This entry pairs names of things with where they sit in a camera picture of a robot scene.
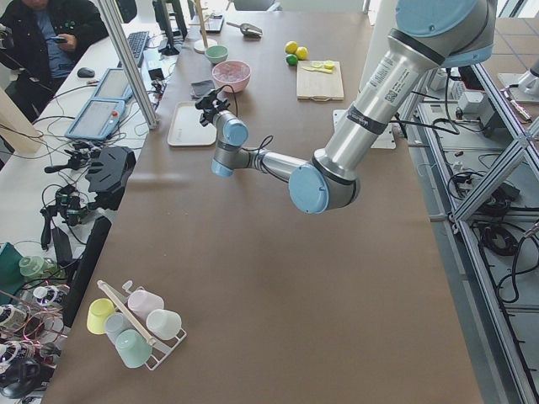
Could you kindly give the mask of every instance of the blue shirt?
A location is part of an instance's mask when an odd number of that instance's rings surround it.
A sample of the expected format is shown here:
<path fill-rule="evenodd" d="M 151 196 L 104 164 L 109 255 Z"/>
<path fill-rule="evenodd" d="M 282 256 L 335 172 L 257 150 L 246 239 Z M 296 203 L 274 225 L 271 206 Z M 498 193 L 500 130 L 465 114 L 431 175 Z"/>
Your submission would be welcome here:
<path fill-rule="evenodd" d="M 56 36 L 56 32 L 52 28 L 51 18 L 47 10 L 34 11 L 37 24 L 41 29 L 41 33 L 47 42 L 47 50 L 49 51 L 49 68 L 51 69 L 51 75 L 53 78 L 61 78 L 69 75 L 75 63 L 71 58 L 58 47 L 58 45 L 51 39 Z"/>

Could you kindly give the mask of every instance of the blue-framed tablet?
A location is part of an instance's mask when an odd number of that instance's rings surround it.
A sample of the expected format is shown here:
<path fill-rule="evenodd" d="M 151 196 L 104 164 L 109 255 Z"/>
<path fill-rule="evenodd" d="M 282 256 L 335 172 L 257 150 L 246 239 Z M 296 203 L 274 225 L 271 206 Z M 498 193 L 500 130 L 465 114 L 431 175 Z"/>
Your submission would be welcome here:
<path fill-rule="evenodd" d="M 133 90 L 124 69 L 118 68 L 107 69 L 93 92 L 94 98 L 112 98 L 127 101 L 132 96 Z"/>
<path fill-rule="evenodd" d="M 125 112 L 121 99 L 91 98 L 71 123 L 65 137 L 86 141 L 104 141 L 118 126 Z"/>

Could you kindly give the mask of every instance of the computer mouse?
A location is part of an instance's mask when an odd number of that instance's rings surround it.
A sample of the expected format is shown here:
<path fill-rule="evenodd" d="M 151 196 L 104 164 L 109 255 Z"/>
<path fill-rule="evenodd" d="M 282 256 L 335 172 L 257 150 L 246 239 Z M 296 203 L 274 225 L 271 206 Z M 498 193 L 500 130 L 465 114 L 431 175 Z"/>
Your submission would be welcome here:
<path fill-rule="evenodd" d="M 95 72 L 94 72 L 92 69 L 89 69 L 89 68 L 87 68 L 87 67 L 81 67 L 81 68 L 78 69 L 78 71 L 77 71 L 77 76 L 83 77 L 83 78 L 94 77 L 94 76 L 95 76 Z"/>

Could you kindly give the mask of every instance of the teal bin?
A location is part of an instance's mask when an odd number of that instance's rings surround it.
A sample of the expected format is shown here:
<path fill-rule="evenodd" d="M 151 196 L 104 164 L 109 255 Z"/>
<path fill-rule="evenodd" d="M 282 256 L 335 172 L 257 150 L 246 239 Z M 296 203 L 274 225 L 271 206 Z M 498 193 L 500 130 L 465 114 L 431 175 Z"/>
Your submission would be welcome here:
<path fill-rule="evenodd" d="M 19 269 L 19 261 L 22 257 L 9 242 L 5 242 L 0 247 L 0 290 L 13 295 L 26 282 Z M 9 299 L 8 296 L 0 293 L 0 305 L 9 303 Z"/>

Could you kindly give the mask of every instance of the pink bowl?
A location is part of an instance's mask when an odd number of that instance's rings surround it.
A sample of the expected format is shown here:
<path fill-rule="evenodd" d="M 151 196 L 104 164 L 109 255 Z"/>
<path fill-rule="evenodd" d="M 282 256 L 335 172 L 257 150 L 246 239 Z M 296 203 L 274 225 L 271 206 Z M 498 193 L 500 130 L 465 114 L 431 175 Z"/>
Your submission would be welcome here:
<path fill-rule="evenodd" d="M 244 61 L 222 61 L 211 71 L 213 81 L 218 87 L 229 85 L 234 93 L 243 91 L 251 78 L 251 67 Z M 222 90 L 232 93 L 230 87 Z"/>

